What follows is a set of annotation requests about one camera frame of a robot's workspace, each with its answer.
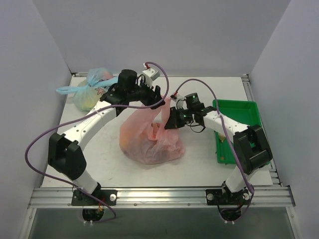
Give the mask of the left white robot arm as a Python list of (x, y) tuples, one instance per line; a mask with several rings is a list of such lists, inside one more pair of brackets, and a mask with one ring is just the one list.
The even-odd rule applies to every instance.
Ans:
[(133, 70), (122, 70), (116, 83), (101, 96), (86, 118), (63, 134), (54, 133), (49, 139), (48, 164), (65, 175), (80, 189), (83, 199), (90, 205), (101, 199), (100, 185), (86, 170), (83, 150), (95, 134), (115, 119), (131, 102), (141, 102), (152, 110), (164, 105), (160, 87), (153, 81), (160, 76), (158, 70), (147, 68), (139, 80)]

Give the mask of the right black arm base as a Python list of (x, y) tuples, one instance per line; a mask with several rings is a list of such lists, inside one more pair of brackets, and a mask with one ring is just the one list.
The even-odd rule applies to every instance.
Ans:
[(250, 195), (247, 189), (232, 193), (225, 188), (206, 189), (206, 203), (211, 206), (243, 206), (247, 205)]

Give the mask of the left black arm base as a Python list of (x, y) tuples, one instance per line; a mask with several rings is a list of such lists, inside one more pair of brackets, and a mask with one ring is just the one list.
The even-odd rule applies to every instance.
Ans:
[(109, 206), (116, 205), (118, 191), (115, 189), (101, 189), (97, 187), (92, 194), (86, 194), (80, 190), (73, 192), (72, 206), (97, 206), (102, 205), (100, 201)]

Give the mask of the pink plastic bag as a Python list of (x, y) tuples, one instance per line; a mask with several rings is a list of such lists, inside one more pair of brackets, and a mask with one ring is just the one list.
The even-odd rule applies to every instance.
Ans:
[(152, 165), (179, 159), (185, 146), (178, 129), (165, 129), (171, 99), (155, 110), (137, 109), (121, 125), (119, 147), (131, 160)]

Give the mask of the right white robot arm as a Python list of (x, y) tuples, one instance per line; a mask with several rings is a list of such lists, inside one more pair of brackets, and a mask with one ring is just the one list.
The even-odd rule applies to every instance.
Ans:
[(221, 198), (232, 204), (239, 198), (239, 192), (250, 188), (252, 176), (273, 159), (269, 143), (262, 127), (250, 126), (235, 121), (219, 111), (218, 107), (205, 107), (197, 93), (182, 97), (178, 93), (170, 96), (175, 106), (170, 108), (170, 115), (165, 129), (190, 126), (192, 123), (209, 128), (230, 143), (236, 167), (223, 183)]

